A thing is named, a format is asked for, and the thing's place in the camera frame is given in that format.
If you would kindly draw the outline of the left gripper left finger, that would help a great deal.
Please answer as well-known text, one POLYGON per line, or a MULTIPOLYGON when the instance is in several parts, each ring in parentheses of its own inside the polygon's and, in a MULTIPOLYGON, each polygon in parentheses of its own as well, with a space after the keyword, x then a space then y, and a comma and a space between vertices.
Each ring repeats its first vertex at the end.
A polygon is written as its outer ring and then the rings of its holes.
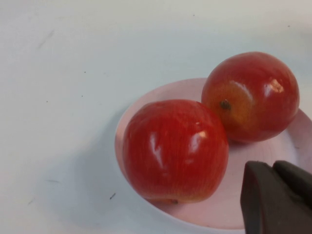
POLYGON ((240 205, 247 234, 312 232, 312 210, 267 163, 245 164, 240 205))

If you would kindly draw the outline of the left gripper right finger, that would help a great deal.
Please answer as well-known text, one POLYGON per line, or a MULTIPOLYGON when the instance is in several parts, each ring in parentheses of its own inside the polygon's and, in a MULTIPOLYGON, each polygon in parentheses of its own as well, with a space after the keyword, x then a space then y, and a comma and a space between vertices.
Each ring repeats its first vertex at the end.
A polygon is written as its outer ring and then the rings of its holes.
POLYGON ((273 169, 287 186, 303 199, 306 206, 312 209, 312 175, 284 160, 276 161, 273 169))

